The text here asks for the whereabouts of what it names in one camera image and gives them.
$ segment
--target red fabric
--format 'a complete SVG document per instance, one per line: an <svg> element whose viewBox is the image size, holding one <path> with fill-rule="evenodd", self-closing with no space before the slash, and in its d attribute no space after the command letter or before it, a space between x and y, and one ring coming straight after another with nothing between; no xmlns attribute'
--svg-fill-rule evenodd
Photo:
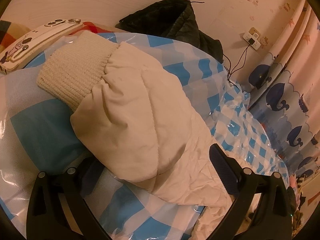
<svg viewBox="0 0 320 240"><path fill-rule="evenodd" d="M84 26L80 30L75 31L75 32L71 33L70 35L73 35L79 31L82 31L82 30L88 30L92 33L111 33L111 31L107 31L107 30L104 30L102 28L97 27L92 22L84 22L83 24L84 24Z"/></svg>
<svg viewBox="0 0 320 240"><path fill-rule="evenodd" d="M10 46L15 41L16 41L16 39L14 37L12 37L9 33L5 33L4 37L3 37L2 41L1 41L1 45L4 48L7 48L8 46Z"/></svg>

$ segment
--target black jacket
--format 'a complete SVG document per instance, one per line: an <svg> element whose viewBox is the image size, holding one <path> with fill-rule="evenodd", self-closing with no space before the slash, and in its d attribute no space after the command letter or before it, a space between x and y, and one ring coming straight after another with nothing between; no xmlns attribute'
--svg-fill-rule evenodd
<svg viewBox="0 0 320 240"><path fill-rule="evenodd" d="M116 26L132 33L183 41L208 53L222 63L223 50L219 40L201 32L189 0L163 0L128 15Z"/></svg>

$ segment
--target blue whale print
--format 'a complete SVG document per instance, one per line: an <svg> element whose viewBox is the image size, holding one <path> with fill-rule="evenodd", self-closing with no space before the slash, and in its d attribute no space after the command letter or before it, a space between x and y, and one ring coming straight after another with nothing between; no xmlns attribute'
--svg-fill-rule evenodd
<svg viewBox="0 0 320 240"><path fill-rule="evenodd" d="M302 146L303 142L301 141L301 138L297 139L297 143L295 144L294 141L298 137L300 131L301 131L302 126L297 126L291 130L291 132L287 136L287 141L289 142L289 145L292 147L295 147L297 145Z"/></svg>
<svg viewBox="0 0 320 240"><path fill-rule="evenodd" d="M300 177L306 176L307 178L307 177L310 177L312 174L313 174L313 170L307 170L304 173L302 173Z"/></svg>
<svg viewBox="0 0 320 240"><path fill-rule="evenodd" d="M281 101L282 106L278 108L278 103L280 102L284 92L284 83L275 84L270 88L266 95L267 106L271 106L273 111L280 111L282 109L289 109L289 105L287 105L285 100Z"/></svg>
<svg viewBox="0 0 320 240"><path fill-rule="evenodd" d="M303 101L303 94L302 94L302 96L299 98L299 106L300 106L302 112L306 113L306 112L309 111L308 107L306 106L306 104L305 104L304 101Z"/></svg>
<svg viewBox="0 0 320 240"><path fill-rule="evenodd" d="M315 136L313 136L313 137L311 138L311 143L312 143L313 145L317 145L319 142L317 141L317 139L315 138Z"/></svg>
<svg viewBox="0 0 320 240"><path fill-rule="evenodd" d="M300 169L303 165L306 165L306 164L308 164L308 163L311 162L311 161L312 161L312 157L307 157L307 158L305 158L305 159L299 164L298 169Z"/></svg>
<svg viewBox="0 0 320 240"><path fill-rule="evenodd" d="M261 64L258 65L250 74L249 76L249 83L256 87L257 89L260 89L262 87L263 81L268 75L269 72L269 65Z"/></svg>

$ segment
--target white wall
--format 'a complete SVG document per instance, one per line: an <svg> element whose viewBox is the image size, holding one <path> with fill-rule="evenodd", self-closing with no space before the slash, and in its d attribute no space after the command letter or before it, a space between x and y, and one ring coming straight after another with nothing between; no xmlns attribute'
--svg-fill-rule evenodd
<svg viewBox="0 0 320 240"><path fill-rule="evenodd" d="M2 20L35 28L55 18L77 17L95 23L114 26L121 18L159 0L12 0ZM241 33L257 28L268 44L257 52L248 50L245 73L275 42L289 22L299 0L191 0L199 28L222 43L224 53L235 64L247 43Z"/></svg>

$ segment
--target curtain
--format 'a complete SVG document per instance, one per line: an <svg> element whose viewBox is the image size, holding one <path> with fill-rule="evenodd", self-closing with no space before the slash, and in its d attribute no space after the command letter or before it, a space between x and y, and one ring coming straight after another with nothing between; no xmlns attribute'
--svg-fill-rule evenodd
<svg viewBox="0 0 320 240"><path fill-rule="evenodd" d="M264 127L289 175L319 170L320 23L301 0L276 43L243 89L249 111Z"/></svg>

